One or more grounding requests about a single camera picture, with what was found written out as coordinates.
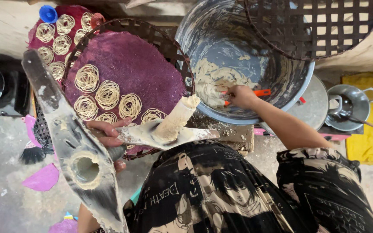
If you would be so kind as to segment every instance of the person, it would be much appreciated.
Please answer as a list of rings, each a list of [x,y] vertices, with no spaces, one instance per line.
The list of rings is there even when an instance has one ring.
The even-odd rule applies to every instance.
[[[228,93],[234,105],[256,112],[287,148],[277,153],[278,187],[228,146],[215,140],[186,143],[162,152],[136,205],[125,204],[131,232],[373,233],[358,161],[347,160],[317,131],[249,87],[236,85]],[[125,119],[117,125],[129,123]],[[87,125],[117,136],[112,125]],[[113,137],[101,141],[121,144]],[[119,172],[125,164],[117,161],[115,167]],[[82,204],[79,232],[102,232],[99,227]]]

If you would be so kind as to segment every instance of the gray bucket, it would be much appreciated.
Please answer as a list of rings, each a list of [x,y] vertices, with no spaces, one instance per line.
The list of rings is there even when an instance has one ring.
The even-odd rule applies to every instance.
[[[271,50],[256,37],[240,4],[233,0],[199,1],[182,20],[175,39],[189,56],[191,67],[204,58],[219,67],[231,67],[257,82],[258,89],[271,89],[271,95],[261,98],[286,111],[306,90],[315,63],[291,60]],[[244,55],[250,58],[239,60]],[[213,109],[201,102],[198,109],[229,124],[262,122],[254,112],[238,107]]]

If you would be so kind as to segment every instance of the purple sieve mat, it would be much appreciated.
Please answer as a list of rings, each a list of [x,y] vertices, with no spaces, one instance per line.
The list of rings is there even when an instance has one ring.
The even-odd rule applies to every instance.
[[[26,178],[22,185],[35,191],[49,191],[58,182],[59,171],[53,163]]]
[[[61,223],[52,225],[49,233],[77,233],[77,221],[74,219],[65,219]]]
[[[141,123],[142,114],[149,108],[169,114],[186,93],[181,74],[155,46],[129,32],[110,31],[94,37],[70,69],[64,81],[64,92],[72,105],[85,94],[75,87],[74,79],[77,71],[86,64],[99,69],[100,83],[105,80],[116,82],[121,96],[135,93],[140,97],[142,109],[133,121],[136,124]],[[97,116],[111,111],[119,117],[118,106],[111,110],[97,106]],[[134,154],[144,149],[147,147],[136,146],[127,153]]]
[[[81,19],[82,19],[83,14],[85,12],[90,12],[90,11],[87,8],[84,8],[82,6],[77,6],[77,5],[57,6],[55,8],[55,11],[57,12],[58,17],[60,17],[62,14],[68,14],[70,16],[73,16],[74,21],[75,21],[74,27],[71,29],[69,34],[67,34],[67,36],[69,36],[71,39],[70,49],[65,55],[57,55],[54,53],[54,62],[55,61],[64,62],[65,56],[67,56],[68,53],[73,51],[75,47],[74,36],[76,34],[76,31],[82,28]],[[34,25],[34,27],[28,32],[28,40],[29,40],[28,48],[29,49],[39,49],[40,47],[43,47],[43,46],[50,46],[51,48],[53,47],[54,39],[50,40],[48,43],[44,43],[41,40],[39,40],[37,37],[35,37],[35,31],[37,30],[38,25],[40,25],[41,23],[44,23],[44,22],[42,19],[39,19],[37,23]],[[54,38],[57,38],[59,36],[59,34],[57,33],[57,25],[56,23],[54,23],[53,25],[55,26]]]

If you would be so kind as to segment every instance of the concrete floor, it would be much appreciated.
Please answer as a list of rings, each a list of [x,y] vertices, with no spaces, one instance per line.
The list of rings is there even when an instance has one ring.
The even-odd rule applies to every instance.
[[[35,165],[20,164],[18,157],[27,141],[25,124],[21,119],[0,116],[0,232],[47,232],[51,225],[63,219],[66,211],[73,215],[78,212],[80,201],[62,175],[47,192],[37,192],[21,185],[24,179],[50,162],[59,167],[53,156],[47,156]],[[344,142],[336,142],[335,146],[345,153]],[[247,159],[273,183],[277,183],[276,152],[284,149],[276,137],[255,136],[254,152]],[[122,201],[142,185],[156,157],[152,155],[126,161],[127,169],[118,175]],[[373,166],[362,165],[361,169],[362,187],[373,209]]]

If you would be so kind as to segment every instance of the flour residue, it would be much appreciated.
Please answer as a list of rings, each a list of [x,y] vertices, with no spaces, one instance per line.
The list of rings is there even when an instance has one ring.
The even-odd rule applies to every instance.
[[[234,85],[246,85],[254,89],[260,85],[252,82],[241,72],[231,67],[218,67],[215,63],[201,59],[193,67],[195,73],[195,90],[198,97],[211,108],[224,107],[224,100],[220,98],[222,91],[227,91]]]
[[[246,54],[246,55],[243,55],[243,56],[239,57],[238,60],[240,60],[240,61],[247,60],[248,61],[248,60],[250,60],[250,56],[248,56]]]

